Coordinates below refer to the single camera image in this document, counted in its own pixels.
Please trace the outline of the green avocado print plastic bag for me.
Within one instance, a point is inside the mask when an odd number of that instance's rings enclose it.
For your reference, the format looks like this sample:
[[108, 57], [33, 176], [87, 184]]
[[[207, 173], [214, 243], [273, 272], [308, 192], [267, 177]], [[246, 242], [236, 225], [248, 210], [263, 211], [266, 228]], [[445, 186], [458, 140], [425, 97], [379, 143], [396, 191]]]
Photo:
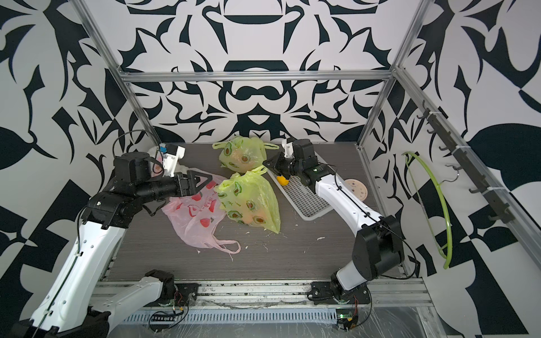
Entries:
[[267, 150], [276, 150], [276, 144], [264, 142], [257, 137], [236, 136], [225, 142], [212, 144], [213, 149], [220, 149], [218, 157], [222, 168], [236, 173], [246, 173], [263, 165], [267, 160]]

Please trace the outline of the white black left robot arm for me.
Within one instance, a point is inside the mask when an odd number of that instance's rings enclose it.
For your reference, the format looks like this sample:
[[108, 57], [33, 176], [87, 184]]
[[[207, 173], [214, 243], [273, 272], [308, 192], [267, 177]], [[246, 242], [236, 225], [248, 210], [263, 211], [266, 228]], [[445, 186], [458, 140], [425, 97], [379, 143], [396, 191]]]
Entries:
[[149, 202], [197, 195], [212, 180], [210, 174], [194, 170], [162, 169], [154, 176], [153, 167], [164, 164], [145, 152], [115, 157], [111, 187], [94, 195], [77, 217], [76, 243], [59, 276], [31, 318], [14, 324], [9, 337], [108, 337], [142, 307], [173, 297], [173, 275], [152, 270], [104, 303], [90, 304], [134, 216]]

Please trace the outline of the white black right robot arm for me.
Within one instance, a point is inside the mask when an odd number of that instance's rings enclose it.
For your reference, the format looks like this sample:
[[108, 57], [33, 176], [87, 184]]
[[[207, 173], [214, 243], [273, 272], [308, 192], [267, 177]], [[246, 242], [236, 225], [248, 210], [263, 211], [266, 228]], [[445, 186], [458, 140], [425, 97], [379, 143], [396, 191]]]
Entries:
[[263, 165], [276, 176], [298, 177], [355, 236], [352, 260], [331, 277], [335, 294], [349, 292], [404, 262], [402, 228], [395, 217], [380, 215], [356, 197], [331, 165], [319, 161], [308, 139], [286, 139], [282, 148]]

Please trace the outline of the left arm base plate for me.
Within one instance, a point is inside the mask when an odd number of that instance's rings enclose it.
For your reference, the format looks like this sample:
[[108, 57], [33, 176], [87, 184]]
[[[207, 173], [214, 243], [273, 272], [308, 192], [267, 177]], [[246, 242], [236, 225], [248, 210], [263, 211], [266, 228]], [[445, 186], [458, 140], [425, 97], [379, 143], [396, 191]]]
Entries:
[[198, 283], [165, 283], [158, 300], [162, 306], [182, 307], [197, 301]]

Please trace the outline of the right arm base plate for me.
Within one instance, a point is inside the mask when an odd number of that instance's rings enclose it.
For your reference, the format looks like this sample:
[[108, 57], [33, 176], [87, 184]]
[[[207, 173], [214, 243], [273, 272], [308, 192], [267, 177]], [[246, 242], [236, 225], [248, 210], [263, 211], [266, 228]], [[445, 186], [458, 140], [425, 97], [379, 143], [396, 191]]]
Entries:
[[364, 305], [371, 302], [371, 296], [366, 284], [361, 284], [351, 290], [344, 290], [336, 281], [312, 282], [307, 298], [309, 301], [314, 302], [315, 305], [353, 305], [355, 301]]

